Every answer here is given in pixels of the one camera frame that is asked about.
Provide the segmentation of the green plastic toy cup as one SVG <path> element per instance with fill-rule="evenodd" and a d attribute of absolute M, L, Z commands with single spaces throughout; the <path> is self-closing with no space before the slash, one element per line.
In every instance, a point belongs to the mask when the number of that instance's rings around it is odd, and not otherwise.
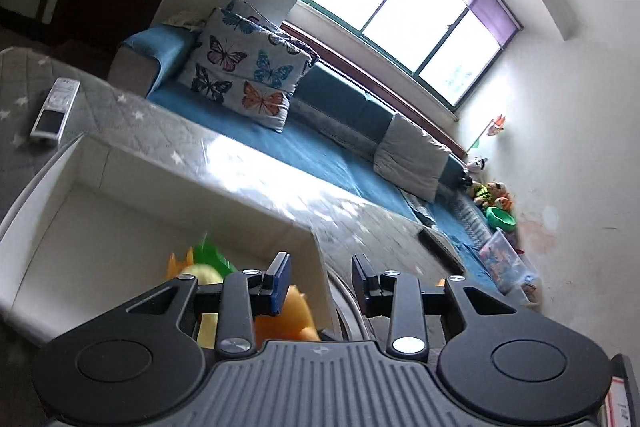
<path fill-rule="evenodd" d="M 207 234 L 193 247 L 193 260 L 197 265 L 213 268 L 223 279 L 238 271 L 233 263 L 221 254 Z"/>

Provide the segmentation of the yellow plush duck toy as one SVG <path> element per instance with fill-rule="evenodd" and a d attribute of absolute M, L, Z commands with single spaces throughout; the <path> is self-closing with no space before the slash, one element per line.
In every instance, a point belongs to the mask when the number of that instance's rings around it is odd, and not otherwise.
<path fill-rule="evenodd" d="M 195 263 L 193 249 L 189 248 L 186 257 L 180 261 L 175 254 L 168 258 L 166 277 L 168 280 L 181 274 L 191 274 L 198 279 L 201 285 L 219 284 L 224 278 L 215 268 L 206 263 Z M 202 348 L 213 349 L 215 347 L 215 335 L 218 323 L 217 313 L 202 313 L 201 326 L 198 331 L 198 344 Z"/>

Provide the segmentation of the large orange rubber duck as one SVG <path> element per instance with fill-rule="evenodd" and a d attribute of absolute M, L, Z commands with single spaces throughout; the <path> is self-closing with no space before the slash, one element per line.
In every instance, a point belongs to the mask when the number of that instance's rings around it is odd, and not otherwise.
<path fill-rule="evenodd" d="M 306 295 L 296 285 L 288 286 L 281 313 L 274 317 L 259 315 L 254 321 L 257 347 L 267 340 L 320 340 Z"/>

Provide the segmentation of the black remote control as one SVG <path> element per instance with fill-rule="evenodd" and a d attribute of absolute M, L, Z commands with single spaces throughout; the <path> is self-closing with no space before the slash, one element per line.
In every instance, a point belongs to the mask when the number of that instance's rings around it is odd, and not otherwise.
<path fill-rule="evenodd" d="M 434 256 L 450 275 L 463 275 L 465 267 L 458 259 L 455 251 L 450 251 L 447 245 L 430 229 L 422 229 L 416 236 L 423 247 Z"/>

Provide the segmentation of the clear plastic toy bin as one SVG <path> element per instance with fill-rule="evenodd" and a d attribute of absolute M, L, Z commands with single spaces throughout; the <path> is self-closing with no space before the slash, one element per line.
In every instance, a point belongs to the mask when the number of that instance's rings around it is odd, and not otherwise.
<path fill-rule="evenodd" d="M 503 296 L 519 306 L 539 305 L 541 283 L 537 270 L 515 251 L 503 231 L 497 229 L 492 234 L 478 257 Z"/>

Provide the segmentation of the green plastic bowl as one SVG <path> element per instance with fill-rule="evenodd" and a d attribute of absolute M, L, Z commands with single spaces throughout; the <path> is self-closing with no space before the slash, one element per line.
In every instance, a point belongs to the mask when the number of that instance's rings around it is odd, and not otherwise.
<path fill-rule="evenodd" d="M 511 232 L 516 228 L 516 219 L 506 210 L 491 206 L 485 212 L 488 225 L 493 229 Z"/>

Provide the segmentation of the stuffed animal pile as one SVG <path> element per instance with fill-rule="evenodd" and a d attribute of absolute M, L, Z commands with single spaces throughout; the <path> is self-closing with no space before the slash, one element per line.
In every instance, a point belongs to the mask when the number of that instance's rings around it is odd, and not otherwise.
<path fill-rule="evenodd" d="M 473 199 L 474 205 L 480 210 L 487 210 L 489 207 L 510 212 L 513 202 L 506 186 L 501 182 L 480 182 L 478 176 L 484 171 L 488 159 L 477 157 L 469 161 L 465 168 L 471 178 L 468 187 L 468 195 Z"/>

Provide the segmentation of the grey folded blanket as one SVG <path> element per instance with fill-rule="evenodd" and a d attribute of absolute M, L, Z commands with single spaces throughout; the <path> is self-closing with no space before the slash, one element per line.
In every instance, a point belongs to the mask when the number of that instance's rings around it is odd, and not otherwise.
<path fill-rule="evenodd" d="M 451 150 L 401 114 L 396 114 L 376 148 L 373 170 L 404 191 L 434 202 Z"/>

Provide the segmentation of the grey white cardboard box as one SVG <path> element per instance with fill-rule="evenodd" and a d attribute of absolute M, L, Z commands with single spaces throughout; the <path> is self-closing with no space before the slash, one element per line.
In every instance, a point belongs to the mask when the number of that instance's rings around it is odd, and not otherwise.
<path fill-rule="evenodd" d="M 46 343 L 163 283 L 201 239 L 239 269 L 285 251 L 314 323 L 335 329 L 314 234 L 175 169 L 82 136 L 26 185 L 1 223 L 2 319 Z"/>

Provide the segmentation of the blue sofa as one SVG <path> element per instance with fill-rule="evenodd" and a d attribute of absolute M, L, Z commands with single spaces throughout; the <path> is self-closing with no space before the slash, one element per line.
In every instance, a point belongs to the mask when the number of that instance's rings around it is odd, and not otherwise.
<path fill-rule="evenodd" d="M 318 62 L 299 80 L 284 129 L 275 132 L 177 81 L 202 31 L 158 25 L 119 47 L 107 74 L 115 87 L 253 147 L 318 179 L 443 231 L 466 269 L 498 291 L 478 252 L 496 229 L 468 196 L 471 180 L 450 153 L 434 202 L 425 202 L 373 170 L 378 144 L 397 114 L 347 77 Z"/>

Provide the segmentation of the butterfly print pillow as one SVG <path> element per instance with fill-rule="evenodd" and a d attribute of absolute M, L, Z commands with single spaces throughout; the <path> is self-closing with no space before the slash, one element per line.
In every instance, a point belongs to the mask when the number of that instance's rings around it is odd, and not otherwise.
<path fill-rule="evenodd" d="M 319 60 L 244 0 L 213 9 L 177 81 L 262 127 L 284 129 L 299 80 Z"/>

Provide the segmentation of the black box with label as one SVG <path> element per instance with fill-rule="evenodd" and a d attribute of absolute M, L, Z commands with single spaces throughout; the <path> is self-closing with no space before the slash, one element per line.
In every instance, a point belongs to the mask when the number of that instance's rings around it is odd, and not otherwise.
<path fill-rule="evenodd" d="M 603 427 L 639 427 L 639 386 L 628 355 L 617 353 L 611 359 L 612 383 L 600 412 Z"/>

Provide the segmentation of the white remote control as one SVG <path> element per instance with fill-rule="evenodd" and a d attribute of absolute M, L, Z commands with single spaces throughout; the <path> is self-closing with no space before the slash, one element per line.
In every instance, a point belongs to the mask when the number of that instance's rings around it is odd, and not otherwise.
<path fill-rule="evenodd" d="M 32 126 L 29 139 L 55 144 L 61 141 L 79 88 L 79 80 L 63 77 L 55 80 Z"/>

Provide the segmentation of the window with green frame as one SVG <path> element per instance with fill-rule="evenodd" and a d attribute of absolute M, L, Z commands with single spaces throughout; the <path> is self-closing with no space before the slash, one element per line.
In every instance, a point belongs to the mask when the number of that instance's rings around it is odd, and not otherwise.
<path fill-rule="evenodd" d="M 521 26 L 501 0 L 303 0 L 448 109 L 469 98 Z"/>

